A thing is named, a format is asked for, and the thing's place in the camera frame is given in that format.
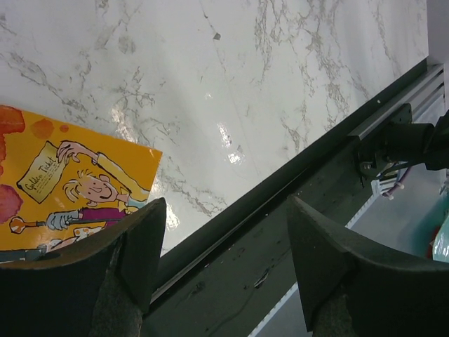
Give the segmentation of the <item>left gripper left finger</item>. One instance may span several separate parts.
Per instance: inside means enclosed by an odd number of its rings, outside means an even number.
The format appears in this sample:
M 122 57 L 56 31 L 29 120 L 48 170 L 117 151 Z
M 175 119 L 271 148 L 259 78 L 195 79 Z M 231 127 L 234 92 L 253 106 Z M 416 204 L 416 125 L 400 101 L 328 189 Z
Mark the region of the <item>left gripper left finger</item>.
M 2 336 L 138 336 L 154 291 L 166 201 L 54 251 L 1 252 Z

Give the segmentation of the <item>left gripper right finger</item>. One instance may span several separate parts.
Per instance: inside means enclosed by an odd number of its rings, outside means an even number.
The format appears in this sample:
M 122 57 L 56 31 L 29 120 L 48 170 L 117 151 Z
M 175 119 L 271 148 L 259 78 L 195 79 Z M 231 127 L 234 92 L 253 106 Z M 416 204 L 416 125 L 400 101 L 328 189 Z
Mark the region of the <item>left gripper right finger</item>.
M 288 236 L 314 336 L 447 336 L 448 264 L 389 248 L 291 197 Z

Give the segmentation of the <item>purple orange Roald Dahl book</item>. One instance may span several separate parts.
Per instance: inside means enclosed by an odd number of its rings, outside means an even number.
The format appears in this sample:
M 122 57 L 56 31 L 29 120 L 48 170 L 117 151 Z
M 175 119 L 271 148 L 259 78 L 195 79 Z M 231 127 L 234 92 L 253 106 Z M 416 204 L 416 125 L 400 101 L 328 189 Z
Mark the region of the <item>purple orange Roald Dahl book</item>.
M 162 153 L 1 107 L 1 262 L 36 260 L 144 207 Z

